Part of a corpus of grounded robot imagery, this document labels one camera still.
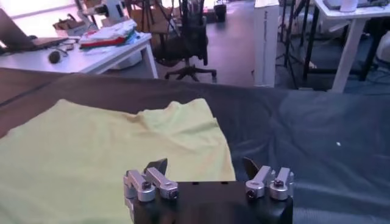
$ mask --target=wall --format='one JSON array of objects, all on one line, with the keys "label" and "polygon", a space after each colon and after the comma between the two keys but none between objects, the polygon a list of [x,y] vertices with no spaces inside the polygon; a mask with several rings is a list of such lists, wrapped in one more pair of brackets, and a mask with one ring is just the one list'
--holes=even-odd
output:
[{"label": "wall", "polygon": [[39,12],[71,4],[74,4],[74,0],[0,0],[0,7],[4,8],[9,16]]}]

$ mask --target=white box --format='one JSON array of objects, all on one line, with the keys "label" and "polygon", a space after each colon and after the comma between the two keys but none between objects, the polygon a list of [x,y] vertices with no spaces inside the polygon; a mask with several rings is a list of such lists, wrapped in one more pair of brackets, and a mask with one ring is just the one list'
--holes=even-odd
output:
[{"label": "white box", "polygon": [[76,27],[74,29],[70,30],[55,30],[57,35],[59,37],[81,37],[87,30],[95,28],[96,26],[93,25],[93,27],[88,27],[89,25],[84,24],[82,26]]},{"label": "white box", "polygon": [[275,86],[278,0],[255,1],[255,86]]}]

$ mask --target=laptop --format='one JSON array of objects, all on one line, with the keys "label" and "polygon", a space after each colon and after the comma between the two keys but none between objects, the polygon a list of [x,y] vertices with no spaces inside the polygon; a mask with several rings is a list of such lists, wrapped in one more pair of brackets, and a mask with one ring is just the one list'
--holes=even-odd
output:
[{"label": "laptop", "polygon": [[52,47],[67,40],[67,38],[37,38],[31,40],[9,17],[0,9],[0,41],[7,46],[7,51],[35,51]]}]

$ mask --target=white cardboard box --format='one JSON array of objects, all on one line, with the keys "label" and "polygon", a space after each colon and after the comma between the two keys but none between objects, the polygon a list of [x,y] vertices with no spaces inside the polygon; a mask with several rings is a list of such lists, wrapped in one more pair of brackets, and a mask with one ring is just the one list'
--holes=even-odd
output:
[{"label": "white cardboard box", "polygon": [[255,86],[274,87],[278,0],[255,1]]}]

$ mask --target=computer mouse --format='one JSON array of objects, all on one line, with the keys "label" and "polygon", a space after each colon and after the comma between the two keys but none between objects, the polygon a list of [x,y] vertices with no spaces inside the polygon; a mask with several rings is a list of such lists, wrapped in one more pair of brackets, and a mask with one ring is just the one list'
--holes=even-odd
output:
[{"label": "computer mouse", "polygon": [[57,64],[61,60],[61,54],[59,51],[53,51],[49,54],[49,61],[52,64]]},{"label": "computer mouse", "polygon": [[35,36],[35,35],[29,35],[29,36],[28,36],[28,38],[29,38],[30,40],[35,40],[35,39],[38,39],[38,37],[37,37],[37,36]]}]

